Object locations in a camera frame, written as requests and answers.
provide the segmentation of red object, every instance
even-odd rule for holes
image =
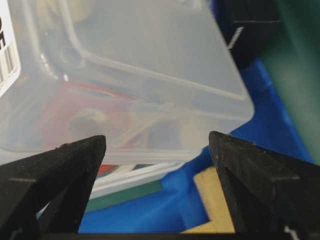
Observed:
[[[91,96],[90,91],[107,94],[107,97]],[[93,108],[106,113],[113,129],[127,128],[131,125],[128,105],[135,99],[133,96],[118,94],[110,89],[94,85],[65,82],[60,88],[59,96],[47,106],[36,126],[37,128],[42,126],[44,144],[47,148],[75,141],[70,135],[69,122],[85,108]]]
[[[98,176],[99,175],[103,175],[103,174],[106,174],[110,171],[112,171],[113,169],[115,169],[118,165],[107,165],[107,164],[102,164],[99,168],[99,171],[98,171]]]

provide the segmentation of green surface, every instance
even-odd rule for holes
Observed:
[[[89,200],[85,212],[92,212],[105,209],[114,205],[124,203],[133,199],[141,198],[162,190],[161,182],[153,181],[140,186],[132,187],[123,191],[118,191],[105,196]]]
[[[320,164],[320,0],[276,2],[283,24],[261,57],[311,158]]]

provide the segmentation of clear plastic container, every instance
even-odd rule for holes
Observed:
[[[2,163],[103,134],[105,164],[168,172],[196,157],[210,131],[253,116],[204,0],[8,6],[21,71],[0,97]]]

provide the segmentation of black object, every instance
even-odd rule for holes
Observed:
[[[209,142],[236,234],[77,234],[106,151],[94,136],[0,166],[0,239],[290,240],[285,227],[319,239],[320,167],[218,132]]]
[[[76,233],[105,151],[106,138],[93,136],[2,165],[0,239]]]
[[[218,25],[238,68],[264,49],[280,22],[273,0],[218,0]]]
[[[319,166],[215,131],[209,146],[236,232],[320,239]]]

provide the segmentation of yellow foam block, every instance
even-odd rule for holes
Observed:
[[[217,233],[234,233],[235,228],[215,167],[209,167],[193,178],[209,219]]]
[[[200,226],[188,229],[183,232],[184,234],[216,234],[217,229],[213,221],[207,222]]]

